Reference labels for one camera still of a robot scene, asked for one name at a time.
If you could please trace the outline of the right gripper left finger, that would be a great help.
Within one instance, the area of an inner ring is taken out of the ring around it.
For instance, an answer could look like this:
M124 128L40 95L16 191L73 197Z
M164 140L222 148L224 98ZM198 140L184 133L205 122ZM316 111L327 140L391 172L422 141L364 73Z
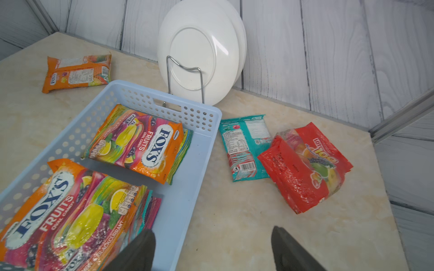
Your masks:
M103 271L151 271L155 250L155 234L143 230Z

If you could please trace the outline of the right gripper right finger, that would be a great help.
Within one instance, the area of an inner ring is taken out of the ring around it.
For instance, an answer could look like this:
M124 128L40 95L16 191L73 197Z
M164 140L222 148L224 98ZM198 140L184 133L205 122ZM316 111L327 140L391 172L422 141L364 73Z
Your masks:
M271 246L277 271L325 271L284 228L274 226Z

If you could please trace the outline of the teal Fox's candy bag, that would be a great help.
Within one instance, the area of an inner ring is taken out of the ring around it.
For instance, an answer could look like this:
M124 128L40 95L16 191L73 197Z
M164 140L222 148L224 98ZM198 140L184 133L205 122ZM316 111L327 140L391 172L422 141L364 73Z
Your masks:
M132 222L122 232L113 249L114 255L126 248L143 230L152 229L161 203L161 198L154 196L152 190L146 189Z

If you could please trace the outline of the red candy bag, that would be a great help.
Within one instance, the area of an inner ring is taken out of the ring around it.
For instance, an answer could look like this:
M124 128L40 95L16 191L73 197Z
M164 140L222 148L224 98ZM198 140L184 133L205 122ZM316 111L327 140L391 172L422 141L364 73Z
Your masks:
M258 160L296 214L336 193L353 168L314 123L277 133Z

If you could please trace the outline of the light blue plastic basket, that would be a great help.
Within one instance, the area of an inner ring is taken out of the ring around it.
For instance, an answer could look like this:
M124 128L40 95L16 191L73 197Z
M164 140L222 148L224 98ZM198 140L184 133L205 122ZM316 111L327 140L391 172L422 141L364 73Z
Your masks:
M82 154L110 111L118 104L181 123L193 131L192 143L171 185L162 185L136 172L111 166ZM134 185L146 185L162 198L153 226L156 251L152 269L176 268L194 206L205 176L222 112L213 106L179 98L130 82L109 83L79 113L67 118L65 129L1 193L1 227L5 227L32 191L49 178L48 162L69 158L83 166Z

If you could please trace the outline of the green yellow Fox's candy bag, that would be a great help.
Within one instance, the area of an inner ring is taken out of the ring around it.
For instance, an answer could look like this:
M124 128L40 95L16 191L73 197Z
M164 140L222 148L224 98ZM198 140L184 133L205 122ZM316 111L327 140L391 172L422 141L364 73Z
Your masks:
M184 157L185 157L185 155L186 155L186 153L187 153L187 151L191 145L191 142L192 142L193 131L188 130L188 129L184 129L183 132L184 132L183 141L180 145L180 148L179 148L179 151L176 155L174 164L171 167L171 170L170 170L168 177L167 177L167 180L166 180L166 182L169 185L172 185L174 175L175 175L176 171L178 170L181 162L183 161L183 159L184 159Z

